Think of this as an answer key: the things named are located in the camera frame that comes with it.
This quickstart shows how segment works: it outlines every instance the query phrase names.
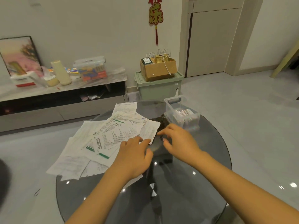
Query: green plastic storage box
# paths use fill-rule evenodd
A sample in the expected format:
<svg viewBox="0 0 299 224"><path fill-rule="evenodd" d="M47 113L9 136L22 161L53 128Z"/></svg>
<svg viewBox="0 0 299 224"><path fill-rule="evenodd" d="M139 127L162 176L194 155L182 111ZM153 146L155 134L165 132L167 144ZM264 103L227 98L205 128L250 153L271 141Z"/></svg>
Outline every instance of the green plastic storage box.
<svg viewBox="0 0 299 224"><path fill-rule="evenodd" d="M161 79L152 82L145 81L141 72L135 72L135 82L142 100L161 100L181 94L181 84L184 76L177 72L170 79Z"/></svg>

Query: baseboard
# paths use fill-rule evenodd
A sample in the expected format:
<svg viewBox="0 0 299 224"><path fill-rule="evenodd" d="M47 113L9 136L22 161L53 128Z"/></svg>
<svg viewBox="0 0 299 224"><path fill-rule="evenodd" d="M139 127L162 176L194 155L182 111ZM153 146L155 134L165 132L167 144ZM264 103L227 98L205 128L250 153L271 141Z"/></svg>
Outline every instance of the baseboard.
<svg viewBox="0 0 299 224"><path fill-rule="evenodd" d="M248 68L248 69L243 69L239 70L236 75L246 75L254 72L260 72L260 71L270 71L270 70L275 70L278 67L278 64L276 65L271 65L271 66L265 66L265 67L254 67L254 68Z"/></svg>
<svg viewBox="0 0 299 224"><path fill-rule="evenodd" d="M128 93L139 91L136 86L127 87Z"/></svg>

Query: red bow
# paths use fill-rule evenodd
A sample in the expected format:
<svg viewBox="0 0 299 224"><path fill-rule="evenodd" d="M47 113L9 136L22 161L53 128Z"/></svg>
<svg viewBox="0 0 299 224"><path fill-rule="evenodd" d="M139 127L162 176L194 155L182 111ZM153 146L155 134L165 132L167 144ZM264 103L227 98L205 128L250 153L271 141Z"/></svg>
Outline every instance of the red bow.
<svg viewBox="0 0 299 224"><path fill-rule="evenodd" d="M154 0L149 0L149 3L151 3L151 4L153 5L153 4L154 4Z"/></svg>

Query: hand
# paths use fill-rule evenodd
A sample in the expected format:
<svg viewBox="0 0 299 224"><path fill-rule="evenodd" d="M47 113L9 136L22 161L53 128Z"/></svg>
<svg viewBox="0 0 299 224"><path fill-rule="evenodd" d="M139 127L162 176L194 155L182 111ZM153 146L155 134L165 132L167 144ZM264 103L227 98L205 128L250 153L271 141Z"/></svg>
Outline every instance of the hand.
<svg viewBox="0 0 299 224"><path fill-rule="evenodd" d="M147 149L151 139L143 140L137 136L130 138L127 142L123 141L120 145L118 155L110 168L121 171L127 180L138 177L150 166L153 152Z"/></svg>
<svg viewBox="0 0 299 224"><path fill-rule="evenodd" d="M157 135L164 134L172 139L172 145L166 138L163 139L163 145L169 153L190 166L194 166L196 163L196 154L202 151L199 149L192 135L175 124L169 124L165 129L157 133Z"/></svg>

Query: forearm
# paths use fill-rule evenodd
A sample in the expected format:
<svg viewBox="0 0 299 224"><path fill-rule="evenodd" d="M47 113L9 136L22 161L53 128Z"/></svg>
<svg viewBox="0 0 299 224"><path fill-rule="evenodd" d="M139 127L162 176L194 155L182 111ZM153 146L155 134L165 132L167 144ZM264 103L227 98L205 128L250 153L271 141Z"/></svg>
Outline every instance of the forearm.
<svg viewBox="0 0 299 224"><path fill-rule="evenodd" d="M109 168L66 224L104 223L117 196L127 182L127 178L119 171Z"/></svg>
<svg viewBox="0 0 299 224"><path fill-rule="evenodd" d="M299 212L270 193L199 152L192 166L215 187L246 223L296 223Z"/></svg>

